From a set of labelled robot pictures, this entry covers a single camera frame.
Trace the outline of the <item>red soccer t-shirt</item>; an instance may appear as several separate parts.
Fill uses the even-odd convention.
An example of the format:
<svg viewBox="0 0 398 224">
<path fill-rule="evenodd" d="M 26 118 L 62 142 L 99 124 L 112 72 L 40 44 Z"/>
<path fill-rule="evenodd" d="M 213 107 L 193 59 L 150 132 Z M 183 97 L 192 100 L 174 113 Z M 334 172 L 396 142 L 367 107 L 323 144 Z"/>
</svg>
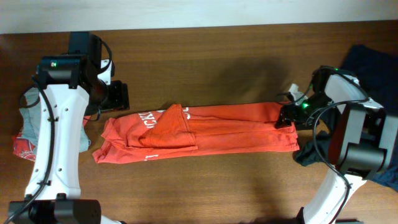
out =
<svg viewBox="0 0 398 224">
<path fill-rule="evenodd" d="M 127 164 L 176 157 L 299 149 L 294 125 L 277 129 L 281 106 L 251 103 L 183 107 L 110 118 L 97 163 Z"/>
</svg>

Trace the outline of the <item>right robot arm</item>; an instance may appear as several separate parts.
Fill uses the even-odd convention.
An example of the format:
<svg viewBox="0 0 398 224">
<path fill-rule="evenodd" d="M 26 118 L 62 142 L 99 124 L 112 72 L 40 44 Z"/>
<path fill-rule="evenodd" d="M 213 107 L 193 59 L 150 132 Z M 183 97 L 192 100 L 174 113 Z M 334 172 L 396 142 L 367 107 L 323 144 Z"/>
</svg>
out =
<svg viewBox="0 0 398 224">
<path fill-rule="evenodd" d="M 299 210 L 292 223 L 337 223 L 355 191 L 390 165 L 397 116 L 374 101 L 347 70 L 322 65 L 313 72 L 308 87 L 314 92 L 311 97 L 291 87 L 291 101 L 280 109 L 275 128 L 296 126 L 316 131 L 327 111 L 337 109 L 341 116 L 326 154 L 313 143 L 329 170 L 312 201 Z"/>
</svg>

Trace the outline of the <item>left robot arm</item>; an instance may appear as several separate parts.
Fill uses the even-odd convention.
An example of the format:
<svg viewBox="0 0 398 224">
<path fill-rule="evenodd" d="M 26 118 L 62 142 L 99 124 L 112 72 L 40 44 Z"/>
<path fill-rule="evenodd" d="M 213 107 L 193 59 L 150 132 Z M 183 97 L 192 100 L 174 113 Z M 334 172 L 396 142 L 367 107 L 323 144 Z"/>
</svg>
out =
<svg viewBox="0 0 398 224">
<path fill-rule="evenodd" d="M 22 201 L 11 201 L 8 223 L 99 223 L 110 219 L 97 200 L 81 198 L 78 156 L 86 116 L 129 108 L 127 85 L 113 80 L 109 46 L 90 32 L 72 32 L 68 51 L 41 59 L 40 129 L 34 169 Z"/>
</svg>

